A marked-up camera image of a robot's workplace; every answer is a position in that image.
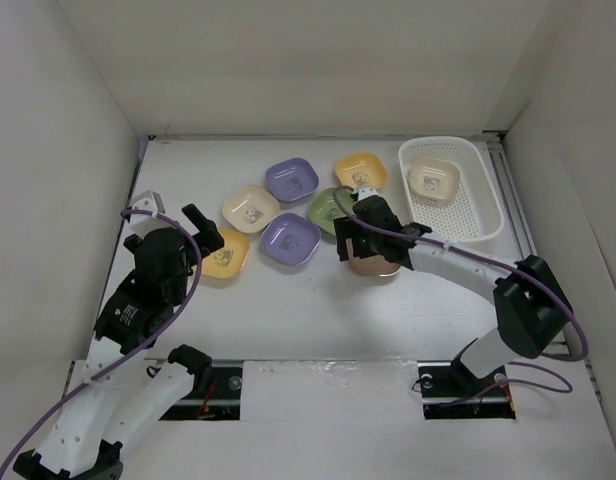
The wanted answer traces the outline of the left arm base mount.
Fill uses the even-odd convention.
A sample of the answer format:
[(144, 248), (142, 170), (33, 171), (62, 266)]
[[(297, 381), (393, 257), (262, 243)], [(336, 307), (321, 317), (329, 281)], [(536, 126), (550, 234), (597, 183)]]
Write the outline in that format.
[(241, 411), (243, 363), (220, 361), (204, 390), (193, 390), (161, 417), (162, 421), (238, 421)]

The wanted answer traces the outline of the green panda plate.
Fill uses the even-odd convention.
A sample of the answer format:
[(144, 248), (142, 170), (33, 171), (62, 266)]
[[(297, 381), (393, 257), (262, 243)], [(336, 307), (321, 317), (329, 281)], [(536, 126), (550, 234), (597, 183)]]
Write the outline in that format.
[(331, 236), (336, 235), (334, 221), (346, 217), (334, 199), (336, 191), (336, 187), (324, 189), (310, 204), (307, 213), (312, 223)]

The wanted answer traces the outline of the brown panda plate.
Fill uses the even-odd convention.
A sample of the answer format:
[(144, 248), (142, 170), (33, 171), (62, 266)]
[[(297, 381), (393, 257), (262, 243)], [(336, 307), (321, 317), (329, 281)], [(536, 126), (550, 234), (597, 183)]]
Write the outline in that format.
[(396, 274), (401, 266), (388, 262), (381, 255), (359, 258), (354, 255), (351, 239), (346, 241), (349, 268), (361, 276), (388, 277)]

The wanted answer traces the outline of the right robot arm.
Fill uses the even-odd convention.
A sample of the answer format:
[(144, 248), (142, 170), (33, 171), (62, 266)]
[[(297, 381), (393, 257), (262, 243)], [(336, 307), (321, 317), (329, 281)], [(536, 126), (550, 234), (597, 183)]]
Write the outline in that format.
[(374, 189), (338, 187), (333, 199), (340, 261), (381, 258), (411, 271), (442, 277), (489, 301), (496, 325), (466, 345), (447, 366), (451, 401), (439, 407), (455, 407), (484, 397), (494, 389), (512, 384), (501, 373), (506, 365), (531, 367), (547, 354), (547, 346), (566, 327), (582, 330), (563, 290), (547, 262), (535, 255), (506, 262), (443, 240), (423, 224), (403, 224)]

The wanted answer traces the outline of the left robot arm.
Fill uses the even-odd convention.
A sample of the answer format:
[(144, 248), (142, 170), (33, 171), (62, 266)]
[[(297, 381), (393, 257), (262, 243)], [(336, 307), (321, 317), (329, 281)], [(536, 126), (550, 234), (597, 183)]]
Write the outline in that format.
[(216, 224), (195, 205), (182, 212), (196, 234), (158, 210), (133, 205), (122, 211), (126, 220), (145, 217), (157, 226), (125, 239), (134, 267), (95, 323), (81, 383), (34, 424), (3, 463), (20, 477), (118, 479), (141, 436), (178, 400), (210, 387), (211, 358), (181, 345), (128, 409), (116, 410), (157, 339), (192, 300), (203, 259), (224, 246)]

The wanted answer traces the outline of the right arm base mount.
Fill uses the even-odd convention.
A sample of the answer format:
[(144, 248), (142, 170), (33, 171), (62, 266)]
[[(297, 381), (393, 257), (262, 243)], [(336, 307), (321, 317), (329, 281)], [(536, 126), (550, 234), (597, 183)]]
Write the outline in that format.
[(411, 390), (420, 395), (425, 420), (514, 420), (510, 391), (500, 367), (483, 379), (460, 373), (451, 361), (422, 361)]

